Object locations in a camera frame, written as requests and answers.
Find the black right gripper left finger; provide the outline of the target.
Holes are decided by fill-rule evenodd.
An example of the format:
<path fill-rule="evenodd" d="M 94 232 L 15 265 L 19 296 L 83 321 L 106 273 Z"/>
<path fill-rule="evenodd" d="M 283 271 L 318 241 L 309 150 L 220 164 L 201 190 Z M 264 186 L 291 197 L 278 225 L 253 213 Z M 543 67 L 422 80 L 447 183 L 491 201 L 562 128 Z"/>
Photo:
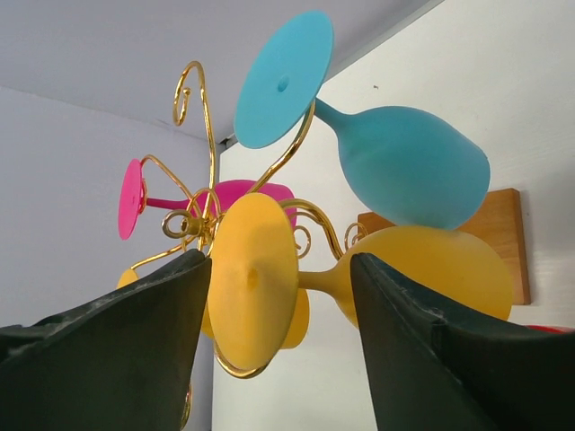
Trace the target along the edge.
<path fill-rule="evenodd" d="M 89 303 L 4 326 L 2 429 L 179 429 L 210 270 L 187 251 Z"/>

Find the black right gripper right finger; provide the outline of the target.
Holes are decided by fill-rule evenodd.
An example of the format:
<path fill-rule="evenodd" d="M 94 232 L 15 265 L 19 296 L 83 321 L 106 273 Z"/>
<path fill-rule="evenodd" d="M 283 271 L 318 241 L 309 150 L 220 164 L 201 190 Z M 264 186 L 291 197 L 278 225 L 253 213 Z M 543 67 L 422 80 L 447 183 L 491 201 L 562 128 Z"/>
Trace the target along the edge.
<path fill-rule="evenodd" d="M 368 253 L 350 274 L 378 429 L 573 429 L 572 332 L 477 312 Z"/>

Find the yellow wine glass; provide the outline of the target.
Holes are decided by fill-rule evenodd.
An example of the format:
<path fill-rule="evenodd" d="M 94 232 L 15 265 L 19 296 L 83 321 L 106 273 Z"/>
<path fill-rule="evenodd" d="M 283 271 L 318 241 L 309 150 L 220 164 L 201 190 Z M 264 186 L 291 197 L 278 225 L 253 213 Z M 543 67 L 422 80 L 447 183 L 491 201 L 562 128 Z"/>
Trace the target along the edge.
<path fill-rule="evenodd" d="M 208 308 L 214 338 L 231 350 L 270 352 L 296 347 L 309 322 L 307 293 L 296 276 L 263 268 L 215 269 Z"/>
<path fill-rule="evenodd" d="M 208 314 L 219 351 L 234 367 L 264 367 L 284 344 L 303 289 L 330 295 L 352 324 L 350 260 L 371 253 L 406 277 L 469 308 L 506 320 L 513 279 L 485 241 L 461 231 L 401 225 L 371 233 L 334 268 L 298 268 L 296 242 L 279 202 L 261 193 L 239 198 L 226 212 L 210 254 Z"/>

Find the magenta wine glass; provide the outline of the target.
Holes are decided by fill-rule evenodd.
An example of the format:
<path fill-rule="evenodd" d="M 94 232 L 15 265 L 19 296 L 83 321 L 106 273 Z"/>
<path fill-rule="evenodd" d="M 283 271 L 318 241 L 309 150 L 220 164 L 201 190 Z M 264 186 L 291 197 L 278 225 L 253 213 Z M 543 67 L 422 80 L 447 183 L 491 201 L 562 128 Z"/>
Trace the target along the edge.
<path fill-rule="evenodd" d="M 220 206 L 226 211 L 233 203 L 245 195 L 254 180 L 227 180 L 215 186 Z M 142 163 L 132 159 L 125 171 L 119 195 L 118 232 L 122 240 L 127 240 L 133 233 L 137 219 L 145 206 L 158 207 L 166 210 L 185 209 L 189 199 L 170 200 L 145 197 L 145 181 L 142 173 Z"/>

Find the teal wine glass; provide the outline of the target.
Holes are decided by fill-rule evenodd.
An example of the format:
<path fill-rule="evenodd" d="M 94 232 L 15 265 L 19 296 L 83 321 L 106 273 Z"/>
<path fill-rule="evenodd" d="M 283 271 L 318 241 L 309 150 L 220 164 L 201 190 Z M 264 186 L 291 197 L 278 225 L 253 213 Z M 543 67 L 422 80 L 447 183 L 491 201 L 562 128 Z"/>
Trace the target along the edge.
<path fill-rule="evenodd" d="M 345 179 L 371 211 L 397 225 L 452 230 L 466 223 L 490 185 L 484 151 L 425 110 L 383 106 L 345 114 L 318 99 L 333 45 L 332 21 L 322 11 L 301 13 L 273 34 L 236 105 L 240 144 L 271 145 L 313 109 L 334 131 Z"/>

